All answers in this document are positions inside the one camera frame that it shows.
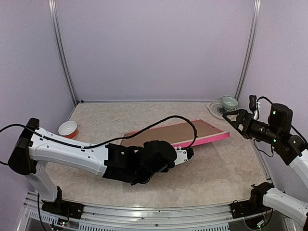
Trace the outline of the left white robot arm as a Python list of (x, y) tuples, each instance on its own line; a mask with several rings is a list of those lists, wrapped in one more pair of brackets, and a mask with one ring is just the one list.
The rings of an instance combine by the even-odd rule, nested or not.
[(86, 145), (85, 143), (52, 135), (31, 118), (23, 127), (8, 166), (24, 175), (57, 214), (67, 210), (62, 193), (45, 171), (53, 162), (78, 168), (102, 178), (130, 185), (147, 183), (155, 173), (168, 172), (176, 165), (177, 153), (166, 141), (149, 141), (142, 147), (116, 144)]

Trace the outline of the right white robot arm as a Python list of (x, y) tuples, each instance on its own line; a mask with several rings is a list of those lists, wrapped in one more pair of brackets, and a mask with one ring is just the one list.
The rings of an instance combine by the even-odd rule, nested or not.
[(271, 146), (273, 151), (286, 165), (287, 179), (273, 183), (264, 182), (253, 186), (246, 210), (255, 214), (270, 208), (292, 219), (306, 231), (308, 229), (308, 145), (297, 134), (292, 134), (293, 111), (280, 103), (273, 103), (270, 108), (268, 121), (256, 119), (252, 111), (245, 109), (225, 112), (223, 118), (245, 139), (261, 141)]

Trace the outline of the pale green ceramic bowl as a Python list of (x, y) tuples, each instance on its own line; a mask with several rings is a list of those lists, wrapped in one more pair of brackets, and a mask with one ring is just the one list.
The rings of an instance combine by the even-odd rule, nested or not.
[(231, 96), (223, 96), (221, 97), (221, 103), (223, 108), (226, 110), (232, 111), (238, 106), (238, 101)]

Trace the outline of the white swirl pattern plate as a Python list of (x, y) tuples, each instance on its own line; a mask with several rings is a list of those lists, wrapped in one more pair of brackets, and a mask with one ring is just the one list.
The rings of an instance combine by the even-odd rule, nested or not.
[(209, 110), (210, 114), (220, 120), (223, 120), (224, 118), (222, 117), (224, 112), (228, 112), (229, 110), (226, 110), (223, 108), (221, 99), (212, 101), (206, 105), (207, 109)]

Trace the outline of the orange white bowl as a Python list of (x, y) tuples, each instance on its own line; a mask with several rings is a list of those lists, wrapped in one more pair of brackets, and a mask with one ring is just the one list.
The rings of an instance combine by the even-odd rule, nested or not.
[(58, 133), (66, 138), (73, 138), (77, 135), (77, 123), (75, 121), (66, 121), (58, 128)]

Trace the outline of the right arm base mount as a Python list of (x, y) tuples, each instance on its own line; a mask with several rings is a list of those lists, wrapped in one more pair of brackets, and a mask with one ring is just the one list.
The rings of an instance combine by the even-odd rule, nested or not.
[(274, 188), (274, 185), (268, 182), (261, 183), (258, 186), (252, 185), (248, 200), (233, 201), (230, 204), (232, 218), (243, 218), (268, 210), (269, 207), (263, 205), (263, 197), (271, 188)]

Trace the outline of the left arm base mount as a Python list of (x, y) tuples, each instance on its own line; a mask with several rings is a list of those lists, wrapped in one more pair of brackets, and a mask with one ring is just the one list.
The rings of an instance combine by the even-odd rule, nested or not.
[(62, 199), (62, 190), (57, 186), (57, 195), (53, 202), (42, 200), (42, 210), (67, 218), (81, 219), (85, 205)]

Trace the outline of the aluminium front rail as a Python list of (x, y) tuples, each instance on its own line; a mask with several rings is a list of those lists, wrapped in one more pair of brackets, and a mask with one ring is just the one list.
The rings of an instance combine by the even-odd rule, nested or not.
[(37, 193), (28, 192), (14, 231), (297, 231), (286, 216), (269, 210), (233, 218), (228, 203), (175, 208), (140, 208), (86, 203), (79, 219), (38, 208)]

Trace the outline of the right aluminium corner post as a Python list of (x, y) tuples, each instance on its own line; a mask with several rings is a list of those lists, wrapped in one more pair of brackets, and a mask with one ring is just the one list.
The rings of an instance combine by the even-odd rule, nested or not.
[(239, 81), (238, 81), (236, 92), (235, 92), (235, 99), (238, 102), (240, 101), (240, 96), (244, 88), (244, 83), (247, 77), (248, 68), (249, 68), (251, 57), (253, 54), (253, 48), (254, 48), (254, 44), (255, 44), (255, 40), (257, 36), (261, 3), (262, 3), (262, 0), (254, 1), (252, 21), (251, 21), (249, 35), (248, 35), (248, 42), (247, 42), (247, 46), (245, 50), (244, 61), (243, 61), (242, 69), (240, 72)]

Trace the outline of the aluminium corner post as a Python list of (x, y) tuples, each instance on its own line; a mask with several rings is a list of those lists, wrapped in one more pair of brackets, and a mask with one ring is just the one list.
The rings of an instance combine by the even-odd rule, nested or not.
[(248, 68), (249, 68), (251, 57), (253, 54), (253, 48), (254, 48), (254, 44), (255, 44), (255, 40), (257, 36), (261, 3), (262, 3), (262, 0), (254, 1), (252, 21), (251, 21), (249, 35), (248, 35), (248, 42), (247, 42), (247, 46), (245, 50), (244, 61), (243, 61), (242, 69), (240, 72), (239, 81), (238, 81), (236, 92), (235, 92), (235, 99), (238, 102), (240, 101), (240, 96), (244, 88), (244, 83), (247, 77)]
[(77, 93), (70, 75), (65, 51), (64, 51), (64, 45), (62, 41), (62, 36), (61, 36), (61, 29), (60, 29), (60, 23), (58, 19), (58, 14), (57, 14), (57, 6), (56, 6), (56, 1), (55, 0), (49, 0), (48, 1), (48, 6), (49, 6), (49, 11), (51, 15), (51, 23), (52, 23), (52, 28), (54, 31), (54, 36), (55, 36), (55, 41), (56, 41), (56, 46), (59, 54), (59, 59), (61, 62), (61, 66), (64, 72), (64, 78), (67, 83), (67, 87), (69, 90), (70, 97), (72, 99), (72, 102), (74, 106), (77, 106), (78, 104), (78, 98), (77, 98)]

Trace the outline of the left aluminium corner post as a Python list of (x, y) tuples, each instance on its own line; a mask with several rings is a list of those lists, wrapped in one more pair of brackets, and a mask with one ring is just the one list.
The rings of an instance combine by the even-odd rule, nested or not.
[(59, 54), (59, 59), (61, 62), (61, 66), (64, 72), (64, 78), (67, 83), (67, 87), (69, 90), (70, 97), (72, 99), (72, 102), (74, 106), (77, 106), (78, 104), (78, 98), (77, 98), (77, 93), (70, 75), (65, 51), (64, 51), (64, 45), (62, 41), (62, 36), (61, 36), (61, 29), (60, 29), (60, 23), (58, 19), (58, 14), (57, 14), (57, 6), (56, 6), (56, 1), (55, 0), (49, 0), (48, 1), (48, 6), (49, 6), (49, 11), (51, 15), (51, 23), (52, 23), (52, 28), (54, 31), (54, 36), (55, 36), (55, 41), (56, 41), (56, 46)]

